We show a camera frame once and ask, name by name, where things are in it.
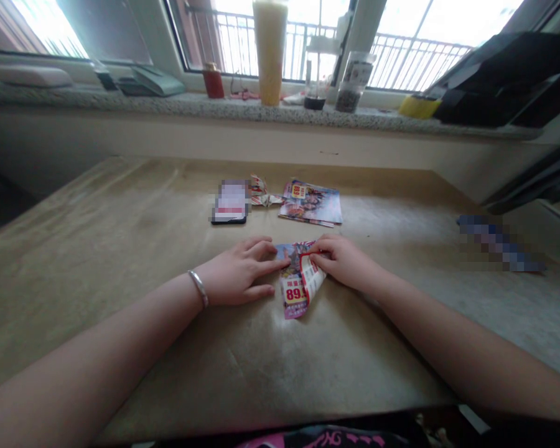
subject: paper scrap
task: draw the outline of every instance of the paper scrap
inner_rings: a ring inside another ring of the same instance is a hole
[[[268,193],[268,186],[265,180],[257,176],[256,174],[251,174],[251,204],[252,205],[262,205],[264,207],[269,207],[272,204],[282,204],[284,198],[280,195],[274,195]]]

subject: wall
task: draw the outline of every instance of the wall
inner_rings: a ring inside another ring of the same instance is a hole
[[[480,202],[550,150],[355,129],[0,108],[0,173],[38,198],[122,155],[430,169]]]

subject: magazine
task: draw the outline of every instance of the magazine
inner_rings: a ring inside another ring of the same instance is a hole
[[[283,196],[280,217],[328,227],[342,223],[338,190],[293,180],[286,184]]]
[[[307,312],[311,299],[325,279],[307,253],[314,241],[277,245],[277,259],[289,258],[291,263],[280,271],[280,289],[284,301],[284,318],[296,319]]]

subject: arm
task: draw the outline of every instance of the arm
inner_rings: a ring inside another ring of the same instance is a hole
[[[238,305],[274,294],[253,281],[287,265],[270,237],[239,243],[195,272],[210,304]],[[81,333],[0,386],[0,446],[87,446],[199,312],[188,274]]]
[[[560,420],[560,374],[516,345],[379,267],[351,241],[324,235],[313,260],[336,280],[374,298],[462,398],[497,411]]]

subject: red bottle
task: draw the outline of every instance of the red bottle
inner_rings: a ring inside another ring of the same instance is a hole
[[[222,86],[222,74],[216,67],[215,62],[206,62],[203,70],[205,91],[210,98],[224,98],[224,87]]]

